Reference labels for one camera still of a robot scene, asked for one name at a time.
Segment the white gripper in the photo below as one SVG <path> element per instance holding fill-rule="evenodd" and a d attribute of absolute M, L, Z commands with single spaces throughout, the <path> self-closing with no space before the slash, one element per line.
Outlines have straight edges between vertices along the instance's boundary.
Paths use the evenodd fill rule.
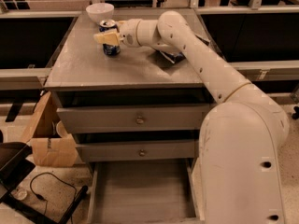
<path fill-rule="evenodd" d="M 110 46 L 118 46 L 120 42 L 127 47 L 138 48 L 140 44 L 137 39 L 137 27 L 141 22 L 140 19 L 130 19 L 128 21 L 116 21 L 120 34 L 116 29 L 99 32 L 93 36 L 94 40 L 99 44 L 107 44 Z"/>

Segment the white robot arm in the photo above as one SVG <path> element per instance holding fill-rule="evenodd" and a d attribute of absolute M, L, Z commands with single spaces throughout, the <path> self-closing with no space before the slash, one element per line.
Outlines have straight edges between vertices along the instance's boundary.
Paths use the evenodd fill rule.
<path fill-rule="evenodd" d="M 286 224 L 278 148 L 290 125 L 280 105 L 201 41 L 176 11 L 156 21 L 123 21 L 94 39 L 182 52 L 216 101 L 199 136 L 206 224 Z"/>

